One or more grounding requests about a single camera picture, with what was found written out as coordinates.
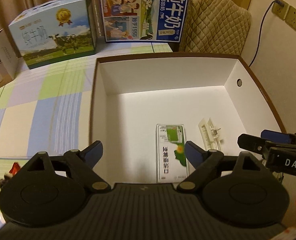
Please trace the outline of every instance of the ridged black surface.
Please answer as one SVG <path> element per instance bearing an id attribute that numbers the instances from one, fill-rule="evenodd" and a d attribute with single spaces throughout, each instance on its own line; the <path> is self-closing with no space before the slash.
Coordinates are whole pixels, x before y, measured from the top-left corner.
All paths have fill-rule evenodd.
<path id="1" fill-rule="evenodd" d="M 279 224 L 258 229 L 224 224 L 196 196 L 178 193 L 171 184 L 117 184 L 110 193 L 93 195 L 78 215 L 59 225 L 24 228 L 7 223 L 0 240 L 268 240 L 283 229 Z"/>

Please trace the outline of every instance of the blue milk box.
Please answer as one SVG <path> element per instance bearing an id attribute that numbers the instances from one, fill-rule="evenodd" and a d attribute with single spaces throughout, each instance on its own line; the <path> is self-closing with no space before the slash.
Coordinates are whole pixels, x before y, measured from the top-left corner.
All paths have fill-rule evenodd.
<path id="1" fill-rule="evenodd" d="M 91 0 L 53 0 L 23 11 L 9 29 L 30 69 L 95 53 Z"/>
<path id="2" fill-rule="evenodd" d="M 188 0 L 100 0 L 108 42 L 180 42 Z"/>

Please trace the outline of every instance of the open box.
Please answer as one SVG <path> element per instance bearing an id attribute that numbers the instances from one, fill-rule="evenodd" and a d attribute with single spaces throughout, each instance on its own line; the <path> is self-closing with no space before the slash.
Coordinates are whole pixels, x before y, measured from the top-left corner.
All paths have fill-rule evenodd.
<path id="1" fill-rule="evenodd" d="M 225 155 L 239 155 L 237 138 L 242 133 L 285 132 L 267 93 L 238 56 L 153 53 L 99 58 L 90 141 L 102 141 L 104 153 L 94 171 L 111 185 L 155 183 L 156 124 L 181 123 L 186 140 L 204 148 L 198 123 L 210 117 L 222 128 Z"/>

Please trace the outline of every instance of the gold seal with red ribbon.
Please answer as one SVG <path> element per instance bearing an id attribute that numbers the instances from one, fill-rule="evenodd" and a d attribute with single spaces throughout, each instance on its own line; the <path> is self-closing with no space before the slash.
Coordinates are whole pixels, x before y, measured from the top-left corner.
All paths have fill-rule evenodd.
<path id="1" fill-rule="evenodd" d="M 59 26 L 63 26 L 64 23 L 68 23 L 68 25 L 72 23 L 72 21 L 70 20 L 71 13 L 68 9 L 65 8 L 57 11 L 56 18 L 59 21 Z"/>

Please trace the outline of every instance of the checkered tablecloth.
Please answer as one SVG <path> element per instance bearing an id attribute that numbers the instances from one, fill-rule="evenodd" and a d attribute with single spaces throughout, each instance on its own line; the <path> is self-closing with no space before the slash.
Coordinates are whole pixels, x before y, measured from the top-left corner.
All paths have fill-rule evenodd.
<path id="1" fill-rule="evenodd" d="M 0 88 L 0 177 L 14 161 L 23 165 L 24 159 L 38 151 L 62 155 L 89 145 L 91 90 L 98 57 L 171 49 L 165 43 L 106 44 L 99 39 L 96 51 L 93 56 L 33 70 L 22 63 L 16 79 Z"/>

